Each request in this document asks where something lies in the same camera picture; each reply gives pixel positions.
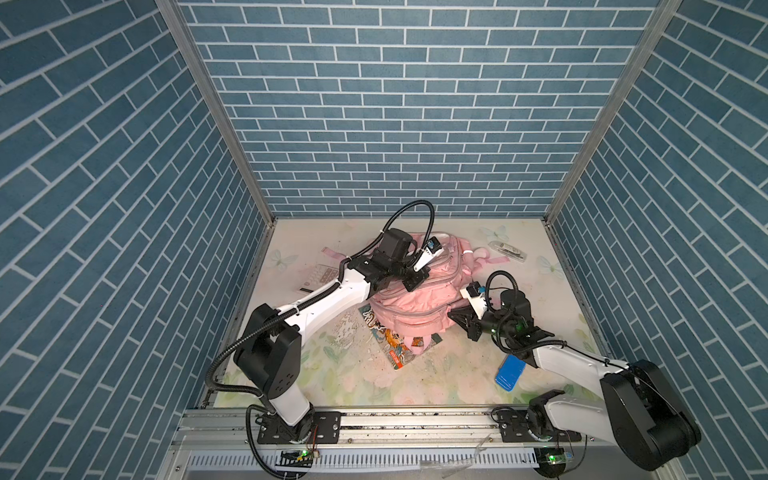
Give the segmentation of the pink student backpack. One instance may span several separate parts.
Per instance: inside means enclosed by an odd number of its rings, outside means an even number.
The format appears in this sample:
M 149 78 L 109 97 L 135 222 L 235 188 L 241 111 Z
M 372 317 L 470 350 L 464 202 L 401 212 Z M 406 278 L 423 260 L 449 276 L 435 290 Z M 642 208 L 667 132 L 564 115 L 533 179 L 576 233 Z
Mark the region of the pink student backpack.
M 435 334 L 454 325 L 448 312 L 466 304 L 460 290 L 488 265 L 505 264 L 506 256 L 493 257 L 486 247 L 473 248 L 464 238 L 439 232 L 444 252 L 430 262 L 429 277 L 409 292 L 393 281 L 368 301 L 364 318 L 390 346 L 400 345 L 416 355 L 430 348 Z

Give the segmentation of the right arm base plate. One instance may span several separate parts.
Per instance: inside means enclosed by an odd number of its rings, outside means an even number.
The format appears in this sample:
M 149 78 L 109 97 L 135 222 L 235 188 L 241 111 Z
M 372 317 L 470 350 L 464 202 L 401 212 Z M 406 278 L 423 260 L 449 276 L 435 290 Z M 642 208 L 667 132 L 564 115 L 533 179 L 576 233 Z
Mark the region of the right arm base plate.
M 517 409 L 511 406 L 497 406 L 489 416 L 499 428 L 503 443 L 576 443 L 582 435 L 570 430 L 554 427 L 543 411 L 533 408 Z

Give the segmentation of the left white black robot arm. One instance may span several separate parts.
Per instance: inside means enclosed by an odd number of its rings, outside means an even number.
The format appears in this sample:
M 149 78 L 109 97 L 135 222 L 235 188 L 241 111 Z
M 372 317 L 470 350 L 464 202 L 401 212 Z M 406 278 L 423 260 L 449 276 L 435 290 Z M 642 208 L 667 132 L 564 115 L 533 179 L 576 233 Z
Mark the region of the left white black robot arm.
M 297 384 L 304 343 L 392 282 L 409 291 L 421 286 L 429 264 L 442 251 L 431 234 L 416 241 L 399 229 L 382 231 L 371 251 L 343 259 L 338 277 L 313 294 L 278 309 L 264 304 L 254 310 L 246 327 L 248 339 L 234 350 L 235 365 L 284 425 L 304 426 L 313 415 L 313 406 Z

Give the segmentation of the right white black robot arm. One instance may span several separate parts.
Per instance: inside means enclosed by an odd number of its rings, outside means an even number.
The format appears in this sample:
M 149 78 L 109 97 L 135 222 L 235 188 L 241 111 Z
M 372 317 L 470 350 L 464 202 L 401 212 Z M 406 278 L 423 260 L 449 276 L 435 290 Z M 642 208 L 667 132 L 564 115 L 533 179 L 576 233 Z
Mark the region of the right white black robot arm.
M 654 363 L 585 353 L 535 325 L 530 303 L 520 291 L 505 289 L 499 306 L 487 290 L 472 283 L 461 292 L 449 318 L 467 337 L 482 335 L 502 352 L 535 369 L 555 373 L 586 389 L 593 399 L 550 390 L 528 404 L 525 425 L 532 438 L 554 441 L 579 433 L 616 445 L 636 466 L 653 471 L 686 455 L 702 439 L 693 414 L 678 390 Z

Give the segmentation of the colourful illustrated book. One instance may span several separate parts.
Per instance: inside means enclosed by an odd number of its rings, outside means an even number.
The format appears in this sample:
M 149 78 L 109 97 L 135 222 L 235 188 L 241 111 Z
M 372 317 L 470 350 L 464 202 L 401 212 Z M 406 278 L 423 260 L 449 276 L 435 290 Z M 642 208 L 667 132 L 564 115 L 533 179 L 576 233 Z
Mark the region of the colourful illustrated book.
M 394 370 L 402 369 L 405 365 L 415 360 L 417 356 L 422 355 L 443 341 L 443 338 L 438 333 L 432 334 L 429 341 L 426 341 L 423 337 L 403 337 L 381 324 L 369 304 L 364 304 L 358 311 L 368 327 L 373 340 Z

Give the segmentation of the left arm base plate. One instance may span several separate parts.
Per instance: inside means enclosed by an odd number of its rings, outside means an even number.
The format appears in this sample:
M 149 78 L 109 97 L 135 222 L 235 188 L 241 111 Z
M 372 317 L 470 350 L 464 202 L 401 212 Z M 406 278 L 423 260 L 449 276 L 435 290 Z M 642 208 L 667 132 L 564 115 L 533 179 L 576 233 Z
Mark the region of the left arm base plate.
M 288 425 L 278 415 L 261 421 L 257 442 L 261 445 L 337 444 L 342 415 L 339 411 L 311 409 L 296 425 Z

